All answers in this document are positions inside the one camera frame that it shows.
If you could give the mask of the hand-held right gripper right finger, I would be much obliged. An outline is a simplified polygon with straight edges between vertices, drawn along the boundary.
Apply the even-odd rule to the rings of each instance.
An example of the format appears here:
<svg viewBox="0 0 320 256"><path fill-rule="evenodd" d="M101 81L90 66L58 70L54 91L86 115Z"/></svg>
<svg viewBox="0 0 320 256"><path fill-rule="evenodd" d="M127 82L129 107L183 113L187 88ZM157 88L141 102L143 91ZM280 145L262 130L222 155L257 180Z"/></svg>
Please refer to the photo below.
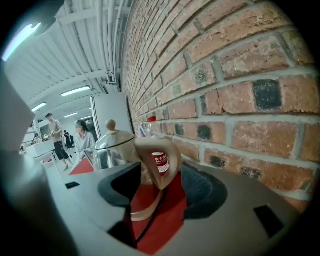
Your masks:
<svg viewBox="0 0 320 256"><path fill-rule="evenodd" d="M298 211L254 178L184 164L181 256L267 256Z"/></svg>

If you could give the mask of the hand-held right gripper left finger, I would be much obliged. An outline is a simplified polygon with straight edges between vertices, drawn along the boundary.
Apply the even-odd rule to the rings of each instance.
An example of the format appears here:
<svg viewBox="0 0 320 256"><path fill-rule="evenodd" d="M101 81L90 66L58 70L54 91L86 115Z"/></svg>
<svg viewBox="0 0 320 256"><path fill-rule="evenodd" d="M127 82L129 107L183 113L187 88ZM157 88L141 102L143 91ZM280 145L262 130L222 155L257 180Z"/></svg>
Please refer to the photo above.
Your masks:
<svg viewBox="0 0 320 256"><path fill-rule="evenodd" d="M77 251L135 251L131 201L141 184L141 164L61 176L46 171L50 190Z"/></svg>

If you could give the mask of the steel kettle with wooden handle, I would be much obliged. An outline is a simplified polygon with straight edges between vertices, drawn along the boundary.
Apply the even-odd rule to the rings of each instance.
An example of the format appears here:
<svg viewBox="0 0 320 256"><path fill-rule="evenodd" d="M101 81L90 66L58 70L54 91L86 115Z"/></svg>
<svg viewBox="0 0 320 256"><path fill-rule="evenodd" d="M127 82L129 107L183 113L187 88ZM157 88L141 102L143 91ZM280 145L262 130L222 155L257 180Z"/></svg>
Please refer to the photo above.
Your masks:
<svg viewBox="0 0 320 256"><path fill-rule="evenodd" d="M136 137L128 131L117 130L113 119L107 120L105 126L107 133L96 142L93 150L95 171L140 163L142 184L154 184L159 190L164 190L173 181L181 168L182 156L172 141ZM169 169L164 176L160 176L153 152L167 154Z"/></svg>

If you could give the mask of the red tablecloth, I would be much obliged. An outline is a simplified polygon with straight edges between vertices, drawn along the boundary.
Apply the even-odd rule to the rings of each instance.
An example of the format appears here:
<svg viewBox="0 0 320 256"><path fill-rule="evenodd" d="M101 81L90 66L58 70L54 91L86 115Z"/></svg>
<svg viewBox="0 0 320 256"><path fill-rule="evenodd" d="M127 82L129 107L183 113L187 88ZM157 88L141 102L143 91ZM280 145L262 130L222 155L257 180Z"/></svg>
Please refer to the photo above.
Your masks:
<svg viewBox="0 0 320 256"><path fill-rule="evenodd" d="M69 177L84 178L89 181L89 174L94 172L89 160L85 158ZM131 213L148 208L157 198L160 190L154 184L142 184L137 189L130 203ZM182 187L181 172L163 191L159 208L150 218L133 222L132 229L136 239L137 250L148 255L154 255L164 247L182 228L184 211L187 208L186 195Z"/></svg>

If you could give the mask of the water bottle red cap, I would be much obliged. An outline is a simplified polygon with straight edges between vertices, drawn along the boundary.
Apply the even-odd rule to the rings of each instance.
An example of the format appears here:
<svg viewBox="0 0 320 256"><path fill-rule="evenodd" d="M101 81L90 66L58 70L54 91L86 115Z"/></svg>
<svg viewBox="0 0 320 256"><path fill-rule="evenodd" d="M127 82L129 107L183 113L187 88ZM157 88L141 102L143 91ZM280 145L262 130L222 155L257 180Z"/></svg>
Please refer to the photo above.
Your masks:
<svg viewBox="0 0 320 256"><path fill-rule="evenodd" d="M154 115L147 118L148 125L146 136L152 139L164 139L165 137L163 136L163 134L159 132L159 129L161 127L158 126L156 121L157 118ZM163 177L169 169L169 161L167 154L164 152L153 152L152 156L155 159L160 176Z"/></svg>

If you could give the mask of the white partition board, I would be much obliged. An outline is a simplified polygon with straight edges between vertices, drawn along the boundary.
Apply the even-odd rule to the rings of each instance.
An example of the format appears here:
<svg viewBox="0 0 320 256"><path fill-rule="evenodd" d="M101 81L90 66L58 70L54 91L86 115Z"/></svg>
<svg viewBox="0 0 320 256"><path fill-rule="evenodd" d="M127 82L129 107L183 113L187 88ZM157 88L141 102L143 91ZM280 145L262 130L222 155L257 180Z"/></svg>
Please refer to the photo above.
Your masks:
<svg viewBox="0 0 320 256"><path fill-rule="evenodd" d="M107 133L106 121L114 120L115 128L133 133L126 95L123 92L90 97L91 112L97 138Z"/></svg>

